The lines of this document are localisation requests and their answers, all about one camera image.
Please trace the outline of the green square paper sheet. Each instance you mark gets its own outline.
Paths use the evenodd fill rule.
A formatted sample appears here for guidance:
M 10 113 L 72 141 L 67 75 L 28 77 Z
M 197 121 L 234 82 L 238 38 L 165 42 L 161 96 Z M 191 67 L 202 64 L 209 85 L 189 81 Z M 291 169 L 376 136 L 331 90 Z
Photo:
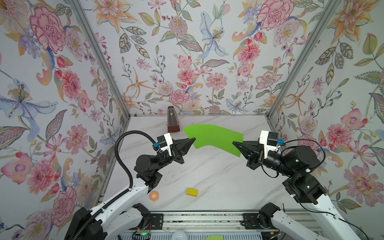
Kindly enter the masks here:
M 192 125 L 183 130 L 189 139 L 196 139 L 193 143 L 196 149 L 212 146 L 238 158 L 241 156 L 241 152 L 233 145 L 233 142 L 242 143 L 244 140 L 242 133 L 207 124 Z

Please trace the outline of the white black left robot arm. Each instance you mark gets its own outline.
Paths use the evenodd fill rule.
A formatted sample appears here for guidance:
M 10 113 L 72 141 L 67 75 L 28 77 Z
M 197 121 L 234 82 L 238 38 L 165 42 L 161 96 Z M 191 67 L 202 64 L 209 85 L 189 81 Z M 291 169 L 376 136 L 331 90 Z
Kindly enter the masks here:
M 137 176 L 123 190 L 99 205 L 78 210 L 65 234 L 66 240 L 113 240 L 131 229 L 150 223 L 150 211 L 139 201 L 160 182 L 162 168 L 173 162 L 184 163 L 195 138 L 173 140 L 170 134 L 158 137 L 153 144 L 155 155 L 140 155 L 134 170 Z

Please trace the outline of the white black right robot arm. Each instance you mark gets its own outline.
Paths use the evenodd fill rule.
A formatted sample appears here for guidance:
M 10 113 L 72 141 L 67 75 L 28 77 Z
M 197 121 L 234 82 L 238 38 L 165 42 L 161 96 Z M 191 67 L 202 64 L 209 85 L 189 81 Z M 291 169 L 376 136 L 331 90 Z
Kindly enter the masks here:
M 268 168 L 286 176 L 285 190 L 305 211 L 311 214 L 325 236 L 316 234 L 298 223 L 275 204 L 268 203 L 259 210 L 268 225 L 288 234 L 295 240 L 358 240 L 358 227 L 346 221 L 334 207 L 329 195 L 311 172 L 320 161 L 308 146 L 296 146 L 282 155 L 277 146 L 254 142 L 233 142 L 247 159 L 252 170 Z

